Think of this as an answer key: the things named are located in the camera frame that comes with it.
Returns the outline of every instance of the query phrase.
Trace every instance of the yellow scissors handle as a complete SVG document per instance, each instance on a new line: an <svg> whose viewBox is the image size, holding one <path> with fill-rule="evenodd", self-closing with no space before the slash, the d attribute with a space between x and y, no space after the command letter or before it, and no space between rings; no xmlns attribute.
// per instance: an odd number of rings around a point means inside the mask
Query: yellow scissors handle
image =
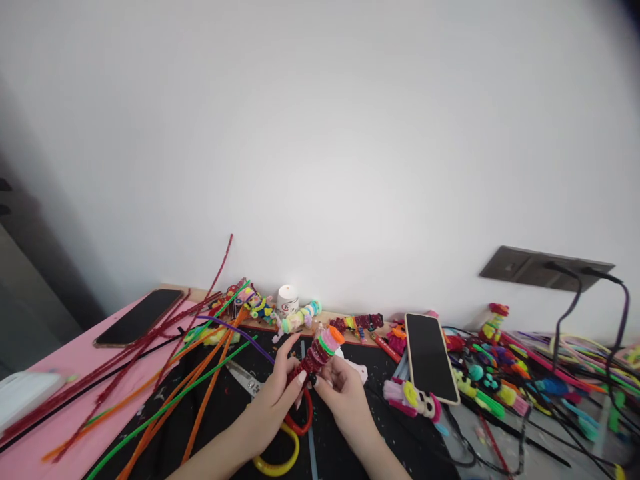
<svg viewBox="0 0 640 480"><path fill-rule="evenodd" d="M286 423L280 425L280 430L285 432L293 440L293 455L291 458L280 465L271 465L270 463L262 460L260 455L253 459L255 467L268 477L280 477L291 470L295 461L298 460L298 453L300 453L300 440L298 440L298 436L295 432L291 430Z"/></svg>

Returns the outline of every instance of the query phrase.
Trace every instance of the black phone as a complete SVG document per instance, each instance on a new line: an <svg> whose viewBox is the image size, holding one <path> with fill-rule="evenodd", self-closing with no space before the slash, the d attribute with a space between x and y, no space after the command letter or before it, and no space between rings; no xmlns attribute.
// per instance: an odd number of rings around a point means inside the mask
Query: black phone
<svg viewBox="0 0 640 480"><path fill-rule="evenodd" d="M135 342L151 330L183 295L182 290L158 289L152 291L96 338L93 341L93 346L126 347Z"/></svg>
<svg viewBox="0 0 640 480"><path fill-rule="evenodd" d="M459 405L460 394L440 321L434 317L408 313L405 315L405 330L413 386L434 394L441 402Z"/></svg>

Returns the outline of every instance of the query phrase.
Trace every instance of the black mat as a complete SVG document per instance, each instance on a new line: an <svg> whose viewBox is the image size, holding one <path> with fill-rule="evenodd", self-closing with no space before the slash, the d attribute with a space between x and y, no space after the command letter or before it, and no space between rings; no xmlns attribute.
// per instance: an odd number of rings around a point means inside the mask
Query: black mat
<svg viewBox="0 0 640 480"><path fill-rule="evenodd" d="M271 337L273 333L246 329L252 335L259 335L257 342L275 358L275 351ZM302 338L305 345L310 345L310 338ZM142 422L152 416L162 405L164 399L172 392L182 378L200 363L212 347L198 347L174 368L161 384L158 392L154 393L146 402L139 415L136 415L122 430L107 451L110 451L126 435L136 429ZM300 354L300 344L294 346ZM405 466L407 472L414 479L458 479L457 470L431 452L437 449L440 454L448 456L448 452L439 432L432 422L426 418L410 419L402 413L392 410L382 399L382 384L391 378L395 370L395 363L381 349L361 347L358 345L344 345L346 358L355 363L366 365L369 370L365 392L373 419L385 438L389 448ZM250 371L259 381L266 381L272 366L251 346L245 348L236 358L238 364ZM211 367L217 364L214 359ZM152 440L144 454L138 460L132 479L158 479L168 477L178 466L185 450L191 428L195 421L198 408L206 392L209 380L202 382L187 394L172 416L164 424L162 430ZM346 441L340 434L329 408L312 392L313 398L313 436L319 479L366 479L367 474L360 462L352 454ZM194 450L195 453L222 430L226 429L242 413L246 404L250 402L249 394L232 378L226 368L218 378L211 395L211 400L203 416ZM300 412L292 414L299 425L306 420L306 408L302 406ZM128 445L124 446L103 468L96 477L98 480L115 479L131 458L140 434ZM262 457L267 462L278 464L289 459L293 444L281 431L271 442ZM264 479L252 462L244 465L234 478ZM300 453L298 460L283 479L311 478L311 462L309 457L309 437L300 438Z"/></svg>

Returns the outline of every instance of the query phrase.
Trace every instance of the pink table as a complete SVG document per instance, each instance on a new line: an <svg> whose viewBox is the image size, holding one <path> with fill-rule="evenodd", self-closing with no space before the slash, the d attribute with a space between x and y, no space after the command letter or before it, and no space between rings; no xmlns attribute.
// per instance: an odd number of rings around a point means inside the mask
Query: pink table
<svg viewBox="0 0 640 480"><path fill-rule="evenodd" d="M94 348L93 340L138 302L140 300L103 320L94 328L84 332L78 338L36 363L29 370L40 372L55 370L56 373L65 377L74 374L82 377L92 372L119 352L119 349ZM194 305L194 302L186 301L179 311L187 310ZM168 329L167 334L178 334L177 327L186 328L191 320L192 317L183 319ZM152 346L163 341L165 339L156 340ZM129 374L108 398L104 408L114 406L160 370L174 346L174 343L170 343L136 362ZM151 387L114 414L108 421L74 444L60 462L56 464L44 463L41 458L67 440L78 429L81 422L91 412L95 399L108 384L109 380L98 385L2 453L0 455L0 477L10 480L76 480L82 478L116 438L120 430L131 420L132 416L139 414L139 410L151 392Z"/></svg>

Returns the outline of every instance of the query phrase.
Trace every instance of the wall outlet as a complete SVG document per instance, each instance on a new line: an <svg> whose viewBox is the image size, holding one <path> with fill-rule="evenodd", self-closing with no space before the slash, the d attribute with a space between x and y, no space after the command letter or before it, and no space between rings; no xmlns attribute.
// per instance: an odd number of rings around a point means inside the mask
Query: wall outlet
<svg viewBox="0 0 640 480"><path fill-rule="evenodd" d="M564 257L502 245L480 272L480 276L556 290L576 291L578 282L575 279L545 268L545 264L550 261L564 265L576 272L582 280L582 291L588 290L599 280L598 277L582 275L584 267L592 267L608 273L615 266L612 263Z"/></svg>

